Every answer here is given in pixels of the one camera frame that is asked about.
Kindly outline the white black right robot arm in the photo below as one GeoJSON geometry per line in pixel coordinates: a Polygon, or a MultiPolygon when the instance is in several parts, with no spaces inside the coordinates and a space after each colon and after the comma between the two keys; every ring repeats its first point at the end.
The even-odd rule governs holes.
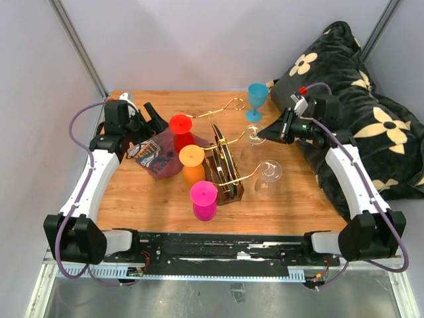
{"type": "Polygon", "coordinates": [[[349,222],[340,232],[305,234],[301,259],[314,265],[324,254],[334,254],[350,262],[363,260],[375,264],[378,259],[394,257],[400,250],[403,265],[408,266],[408,254],[401,240],[405,216],[384,201],[360,159],[352,134],[339,128],[337,97],[305,97],[296,92],[291,100],[293,107],[285,109],[258,136],[280,144],[311,140],[315,148],[325,149],[325,161],[341,187],[350,214],[349,222]]]}

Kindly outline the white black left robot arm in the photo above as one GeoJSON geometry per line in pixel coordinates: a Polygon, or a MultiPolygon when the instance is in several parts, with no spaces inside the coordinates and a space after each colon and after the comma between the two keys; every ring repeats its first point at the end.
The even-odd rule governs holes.
{"type": "Polygon", "coordinates": [[[107,185],[129,146],[162,133],[168,123],[151,103],[144,104],[150,117],[145,119],[124,95],[102,105],[104,119],[90,143],[85,145],[76,137],[71,138],[87,152],[77,185],[60,212],[47,215],[44,220],[44,232],[57,263],[99,264],[117,252],[127,262],[134,262],[142,254],[142,246],[135,239],[136,230],[102,231],[95,222],[107,185]]]}

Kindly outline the blue wine glass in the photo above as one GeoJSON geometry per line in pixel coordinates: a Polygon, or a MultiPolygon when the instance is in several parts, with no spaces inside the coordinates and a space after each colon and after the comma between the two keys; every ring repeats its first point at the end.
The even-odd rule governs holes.
{"type": "Polygon", "coordinates": [[[265,104],[268,98],[269,89],[264,83],[252,83],[248,87],[248,102],[252,109],[246,113],[246,118],[256,123],[262,118],[261,112],[258,110],[265,104]]]}

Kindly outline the clear champagne flute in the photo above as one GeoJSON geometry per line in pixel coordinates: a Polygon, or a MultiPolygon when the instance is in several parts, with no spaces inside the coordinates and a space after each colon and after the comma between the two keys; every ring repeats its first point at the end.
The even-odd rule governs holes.
{"type": "Polygon", "coordinates": [[[240,159],[245,163],[254,162],[256,160],[256,151],[259,145],[263,144],[266,139],[258,136],[258,133],[263,130],[264,127],[257,123],[251,124],[246,127],[244,136],[248,144],[243,148],[240,159]]]}

